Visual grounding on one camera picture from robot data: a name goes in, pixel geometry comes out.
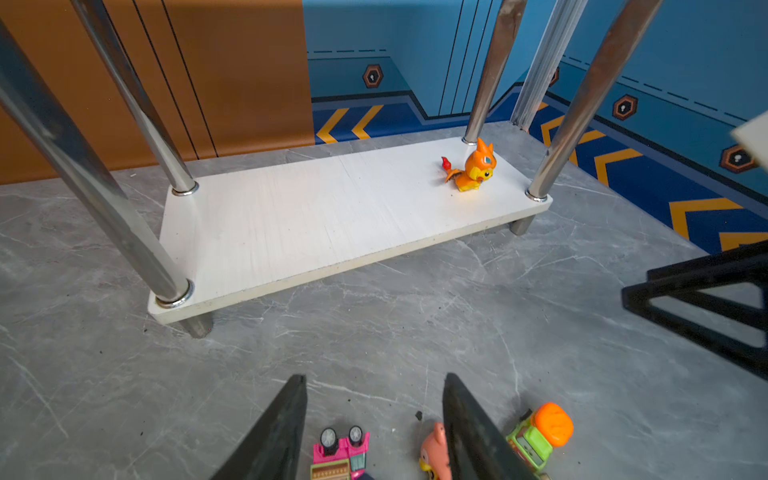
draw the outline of pink toy figure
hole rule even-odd
[[[448,464],[448,444],[445,442],[445,426],[435,422],[435,429],[422,443],[419,466],[429,475],[429,480],[451,480]]]

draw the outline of shelf board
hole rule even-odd
[[[171,323],[547,210],[499,155],[494,176],[459,193],[441,157],[463,167],[460,138],[199,177],[169,194],[160,242],[195,285]]]

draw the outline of gray marble floor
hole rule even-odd
[[[544,152],[506,123],[483,137],[528,176]],[[160,168],[115,176],[158,232]],[[523,237],[487,231],[242,303],[192,340],[147,318],[147,287],[61,181],[0,187],[0,478],[208,478],[295,372],[310,388],[299,478],[320,430],[354,422],[372,434],[369,473],[423,479],[447,372],[503,429],[564,406],[576,432],[555,480],[768,478],[768,383],[621,308],[645,270],[703,252],[570,164],[552,193]]]

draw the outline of pink toy car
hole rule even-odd
[[[363,435],[357,425],[349,429],[349,438],[339,439],[328,428],[320,434],[313,450],[312,479],[357,480],[366,472],[366,454],[370,433]]]

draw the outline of toy dragon figure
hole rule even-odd
[[[477,190],[482,182],[493,177],[493,169],[496,168],[493,144],[486,146],[485,142],[478,138],[478,149],[469,156],[464,164],[464,170],[452,170],[451,162],[445,157],[442,158],[442,167],[448,172],[445,182],[455,179],[458,191]]]

